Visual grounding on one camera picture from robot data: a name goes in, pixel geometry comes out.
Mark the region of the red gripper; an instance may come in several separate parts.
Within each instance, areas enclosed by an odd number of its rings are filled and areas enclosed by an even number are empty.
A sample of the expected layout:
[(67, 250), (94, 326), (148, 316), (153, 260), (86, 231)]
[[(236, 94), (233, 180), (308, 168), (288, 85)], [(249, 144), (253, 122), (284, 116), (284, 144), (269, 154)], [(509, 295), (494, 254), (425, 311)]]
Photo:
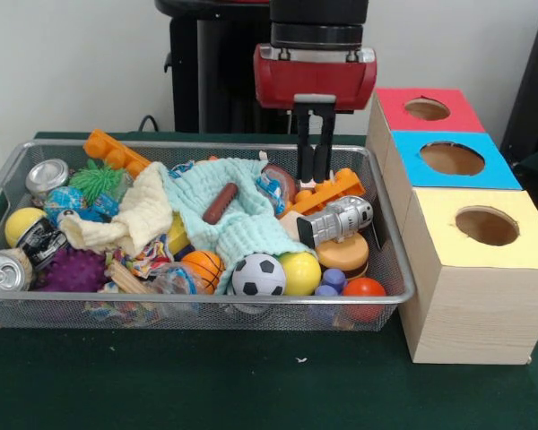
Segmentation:
[(315, 151), (309, 144), (308, 105), (295, 106), (298, 179), (326, 181), (335, 127), (334, 109), (353, 111), (366, 107), (377, 79), (375, 50), (371, 47), (349, 51), (287, 49), (259, 44), (253, 62), (256, 98), (262, 107), (291, 110), (297, 103), (333, 104), (317, 105), (313, 109), (322, 118)]

